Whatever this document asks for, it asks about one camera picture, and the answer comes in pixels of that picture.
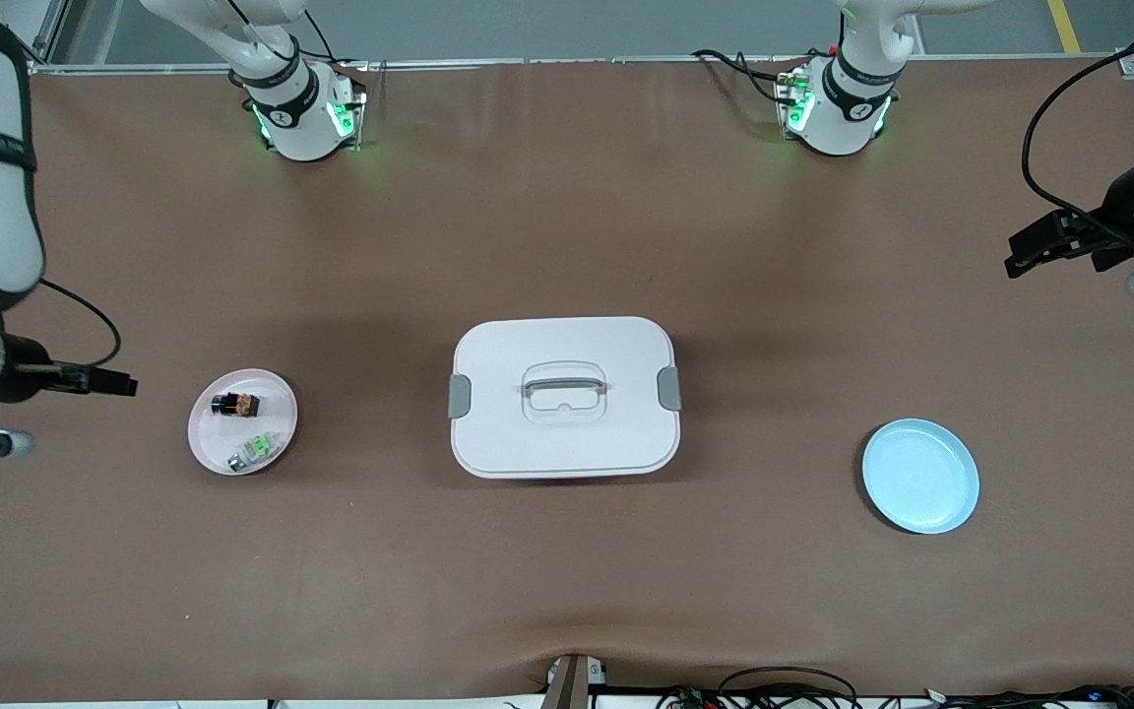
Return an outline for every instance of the white storage box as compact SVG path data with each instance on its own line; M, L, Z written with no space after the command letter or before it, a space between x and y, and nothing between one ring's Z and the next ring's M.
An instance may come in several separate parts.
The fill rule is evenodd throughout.
M482 479L658 471L680 444L671 339L644 318L500 320L458 343L454 455Z

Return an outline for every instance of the brown table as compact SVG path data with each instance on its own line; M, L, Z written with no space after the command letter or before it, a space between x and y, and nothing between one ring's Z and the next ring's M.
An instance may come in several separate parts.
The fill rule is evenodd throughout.
M693 64L396 73L366 144L257 147L223 77L37 78L49 275L121 324L137 399L1 413L0 700L530 691L587 651L612 683L793 662L865 692L1134 683L1134 302L1126 268L1005 278L1046 212L1032 109L1077 60L914 64L852 158L782 143L744 77ZM1092 205L1134 164L1134 84L1053 109L1036 175ZM484 320L640 314L674 336L674 462L501 484L456 466L451 352ZM57 357L107 346L40 292ZM191 457L229 370L288 377L269 473ZM981 503L939 538L858 490L923 416Z

